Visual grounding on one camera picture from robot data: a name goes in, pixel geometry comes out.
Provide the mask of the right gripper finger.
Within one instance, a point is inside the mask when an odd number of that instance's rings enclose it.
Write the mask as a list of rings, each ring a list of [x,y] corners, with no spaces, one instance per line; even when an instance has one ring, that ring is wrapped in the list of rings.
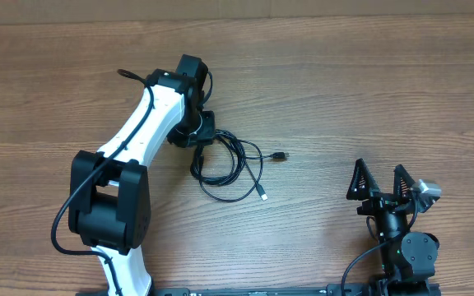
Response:
[[[411,198],[411,188],[415,182],[401,164],[397,165],[394,169],[393,194],[400,198]]]
[[[380,192],[379,186],[370,173],[365,161],[359,158],[355,162],[351,184],[347,190],[347,200],[365,201]]]

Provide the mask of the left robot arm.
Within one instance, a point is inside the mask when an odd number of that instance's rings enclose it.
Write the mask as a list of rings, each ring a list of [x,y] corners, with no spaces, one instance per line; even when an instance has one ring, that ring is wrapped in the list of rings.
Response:
[[[173,72],[141,80],[140,103],[118,133],[96,152],[72,161],[68,228],[97,256],[108,281],[104,295],[149,295],[152,280],[142,242],[151,220],[148,169],[163,141],[181,148],[210,145],[215,118],[203,105],[210,78],[200,59],[183,55]]]

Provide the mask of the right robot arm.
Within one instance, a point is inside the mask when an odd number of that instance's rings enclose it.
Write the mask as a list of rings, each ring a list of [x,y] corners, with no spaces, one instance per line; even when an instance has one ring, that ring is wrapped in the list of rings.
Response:
[[[339,286],[342,295],[355,291],[362,295],[441,294],[439,286],[429,282],[435,275],[439,240],[433,234],[414,232],[412,227],[418,215],[441,198],[442,188],[433,181],[415,180],[400,164],[393,172],[393,191],[385,193],[365,161],[355,162],[346,199],[361,202],[357,214],[365,217],[369,234],[377,244],[347,266]],[[349,288],[346,280],[351,269],[375,252],[380,253],[383,273],[367,284]]]

